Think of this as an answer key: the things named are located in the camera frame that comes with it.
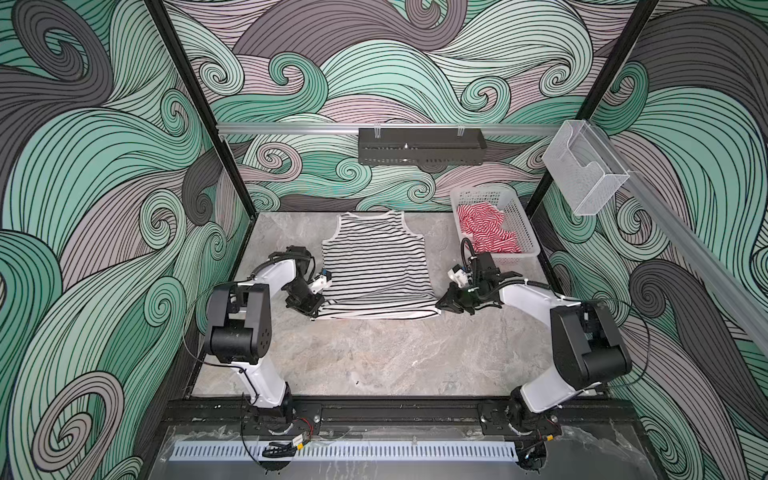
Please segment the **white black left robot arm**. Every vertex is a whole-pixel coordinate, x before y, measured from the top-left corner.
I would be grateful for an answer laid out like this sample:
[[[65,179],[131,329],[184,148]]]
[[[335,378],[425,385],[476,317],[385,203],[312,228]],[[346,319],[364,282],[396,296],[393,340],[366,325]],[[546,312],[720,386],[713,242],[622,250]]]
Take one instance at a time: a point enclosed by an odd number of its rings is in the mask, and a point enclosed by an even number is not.
[[[215,286],[208,298],[202,350],[237,373],[248,405],[269,418],[295,417],[289,384],[268,357],[272,299],[284,292],[287,308],[315,318],[325,302],[322,289],[310,286],[315,267],[307,248],[291,245],[270,254],[246,279]]]

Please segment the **black white striped tank top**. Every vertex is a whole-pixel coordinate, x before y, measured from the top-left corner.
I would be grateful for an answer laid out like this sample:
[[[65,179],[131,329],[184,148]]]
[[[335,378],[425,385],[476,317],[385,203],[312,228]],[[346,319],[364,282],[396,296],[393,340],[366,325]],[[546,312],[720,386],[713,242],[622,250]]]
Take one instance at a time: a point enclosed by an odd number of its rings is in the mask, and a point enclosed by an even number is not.
[[[331,284],[320,319],[423,320],[441,314],[428,270],[424,236],[402,212],[343,213],[322,242]]]

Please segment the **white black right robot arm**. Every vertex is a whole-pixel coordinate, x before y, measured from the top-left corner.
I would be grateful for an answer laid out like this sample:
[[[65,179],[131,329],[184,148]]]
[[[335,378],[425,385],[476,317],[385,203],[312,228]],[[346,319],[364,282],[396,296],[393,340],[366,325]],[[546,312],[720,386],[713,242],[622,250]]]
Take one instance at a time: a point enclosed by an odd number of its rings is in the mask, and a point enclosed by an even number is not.
[[[548,328],[552,366],[512,391],[508,417],[514,427],[631,372],[631,355],[605,303],[567,297],[518,272],[503,272],[489,253],[463,259],[448,277],[439,309],[474,314],[510,307]]]

